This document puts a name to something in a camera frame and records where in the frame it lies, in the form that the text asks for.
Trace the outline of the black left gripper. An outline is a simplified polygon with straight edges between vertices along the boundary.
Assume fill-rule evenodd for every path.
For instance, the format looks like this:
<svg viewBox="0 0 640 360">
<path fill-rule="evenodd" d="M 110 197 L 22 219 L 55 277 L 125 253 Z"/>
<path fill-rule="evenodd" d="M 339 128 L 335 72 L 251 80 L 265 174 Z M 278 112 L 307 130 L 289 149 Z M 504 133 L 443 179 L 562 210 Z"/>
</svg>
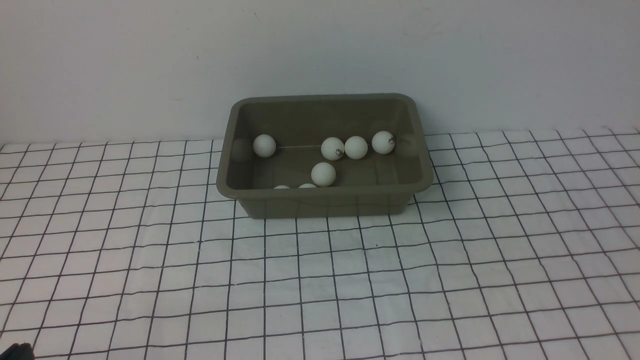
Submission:
<svg viewBox="0 0 640 360">
<path fill-rule="evenodd" d="M 34 348 L 29 342 L 16 342 L 0 354 L 0 360 L 35 360 Z"/>
</svg>

